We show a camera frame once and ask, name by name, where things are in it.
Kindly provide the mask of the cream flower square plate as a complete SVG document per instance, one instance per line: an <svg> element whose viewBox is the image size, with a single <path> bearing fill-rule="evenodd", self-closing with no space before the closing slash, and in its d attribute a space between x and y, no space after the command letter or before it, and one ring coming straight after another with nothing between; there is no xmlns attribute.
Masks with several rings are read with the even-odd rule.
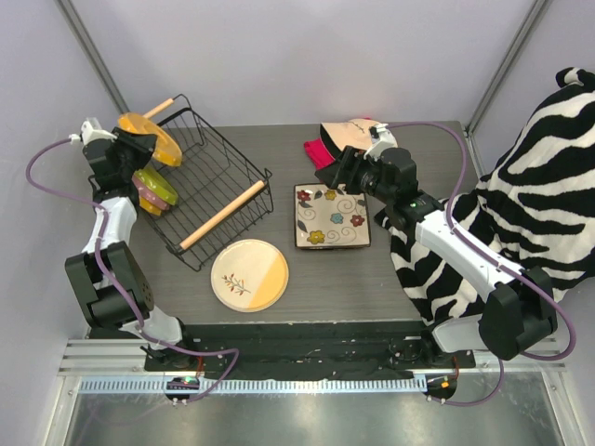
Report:
<svg viewBox="0 0 595 446"><path fill-rule="evenodd" d="M362 248L371 244L364 194L324 184L294 187L295 247L302 250Z"/></svg>

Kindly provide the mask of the green dotted round plate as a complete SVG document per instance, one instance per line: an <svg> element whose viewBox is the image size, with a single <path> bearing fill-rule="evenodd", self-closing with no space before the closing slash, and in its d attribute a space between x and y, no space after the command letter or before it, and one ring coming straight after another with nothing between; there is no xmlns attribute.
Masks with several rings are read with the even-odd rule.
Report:
<svg viewBox="0 0 595 446"><path fill-rule="evenodd" d="M178 193L151 165L137 170L133 177L138 178L149 190L156 193L170 206L177 204L179 199Z"/></svg>

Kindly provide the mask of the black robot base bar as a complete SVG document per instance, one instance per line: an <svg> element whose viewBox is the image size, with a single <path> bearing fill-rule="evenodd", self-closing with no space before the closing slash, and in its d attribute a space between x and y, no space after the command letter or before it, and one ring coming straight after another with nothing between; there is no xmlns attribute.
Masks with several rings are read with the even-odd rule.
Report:
<svg viewBox="0 0 595 446"><path fill-rule="evenodd" d="M277 381L379 380L422 369L472 369L469 350L442 353L419 321L194 324L184 334L191 359L145 348L147 372L202 372L209 379Z"/></svg>

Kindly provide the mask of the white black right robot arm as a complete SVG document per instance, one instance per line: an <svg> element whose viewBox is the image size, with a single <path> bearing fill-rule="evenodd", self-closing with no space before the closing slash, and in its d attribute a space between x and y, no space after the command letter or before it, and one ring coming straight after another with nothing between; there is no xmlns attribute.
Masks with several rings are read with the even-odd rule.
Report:
<svg viewBox="0 0 595 446"><path fill-rule="evenodd" d="M394 228L437 254L483 300L482 314L431 328L431 337L419 345L429 366L442 366L454 352L472 349L509 361L557 330L557 314L547 300L552 295L548 274L523 269L449 222L444 207L419 189L408 150L392 147L373 157L348 147L315 175L330 189L343 186L348 194L380 200Z"/></svg>

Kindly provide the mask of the orange dotted round plate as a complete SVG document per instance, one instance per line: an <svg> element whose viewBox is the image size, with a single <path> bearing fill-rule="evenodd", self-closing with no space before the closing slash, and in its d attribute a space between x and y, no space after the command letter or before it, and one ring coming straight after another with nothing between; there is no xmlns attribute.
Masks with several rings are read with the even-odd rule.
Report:
<svg viewBox="0 0 595 446"><path fill-rule="evenodd" d="M238 312L258 312L281 298L289 282L289 267L274 245L246 239L230 244L218 254L210 281L216 298L224 306Z"/></svg>

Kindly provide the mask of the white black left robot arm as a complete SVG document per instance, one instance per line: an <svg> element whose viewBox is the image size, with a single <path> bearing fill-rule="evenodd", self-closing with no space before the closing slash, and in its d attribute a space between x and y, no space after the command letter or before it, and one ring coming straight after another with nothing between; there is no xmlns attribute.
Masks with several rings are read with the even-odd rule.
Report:
<svg viewBox="0 0 595 446"><path fill-rule="evenodd" d="M83 315L92 328L143 338L177 370L197 362L198 348L185 339L182 322L154 304L152 289L128 243L138 218L133 174L148 164L156 137L104 130L94 119L81 126L83 154L92 169L96 221L89 241L65 270Z"/></svg>

